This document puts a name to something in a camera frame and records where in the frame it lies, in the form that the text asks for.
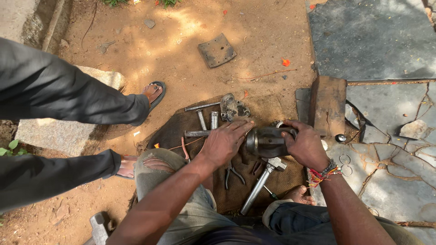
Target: black trousers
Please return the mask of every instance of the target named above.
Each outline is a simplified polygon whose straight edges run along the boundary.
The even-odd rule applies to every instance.
[[[145,95],[123,95],[55,55],[0,38],[0,119],[141,124],[149,107]],[[120,164],[112,150],[66,159],[0,157],[0,212],[114,175]]]

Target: hand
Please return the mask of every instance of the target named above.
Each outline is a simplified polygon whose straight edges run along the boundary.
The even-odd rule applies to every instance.
[[[233,123],[225,123],[214,129],[204,142],[199,155],[214,165],[215,169],[226,164],[238,152],[245,135],[254,126],[254,121],[241,119]]]
[[[288,132],[282,132],[288,152],[301,165],[322,172],[328,167],[330,158],[321,143],[320,134],[311,126],[298,120],[284,120],[284,124],[298,129],[294,139]]]

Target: bracelet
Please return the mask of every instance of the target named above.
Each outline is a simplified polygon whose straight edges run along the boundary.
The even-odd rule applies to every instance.
[[[330,164],[321,173],[318,173],[314,169],[309,170],[310,182],[309,188],[317,187],[323,180],[329,180],[328,177],[332,174],[342,174],[342,171],[338,168],[333,159],[330,159]]]

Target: person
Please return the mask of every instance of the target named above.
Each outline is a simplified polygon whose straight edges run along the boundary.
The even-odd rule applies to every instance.
[[[0,119],[50,117],[139,126],[165,91],[163,82],[154,81],[140,94],[123,95],[55,55],[0,38]],[[0,212],[99,178],[133,179],[135,161],[112,150],[65,159],[0,157]]]
[[[300,164],[321,173],[330,159],[319,133],[296,121],[294,139],[283,132],[288,152]],[[340,174],[320,183],[327,207],[314,206],[298,186],[264,212],[262,221],[276,236],[237,226],[216,212],[213,196],[201,184],[238,151],[253,121],[225,123],[212,130],[190,162],[166,149],[152,149],[135,163],[139,202],[107,239],[107,245],[275,245],[371,244],[418,245],[399,225],[370,211]]]

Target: green leaf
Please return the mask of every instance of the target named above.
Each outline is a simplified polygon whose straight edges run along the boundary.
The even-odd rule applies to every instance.
[[[0,147],[0,156],[3,156],[7,152],[7,149]]]
[[[12,141],[9,143],[9,148],[10,148],[11,150],[15,149],[17,146],[18,146],[18,140],[12,140]]]

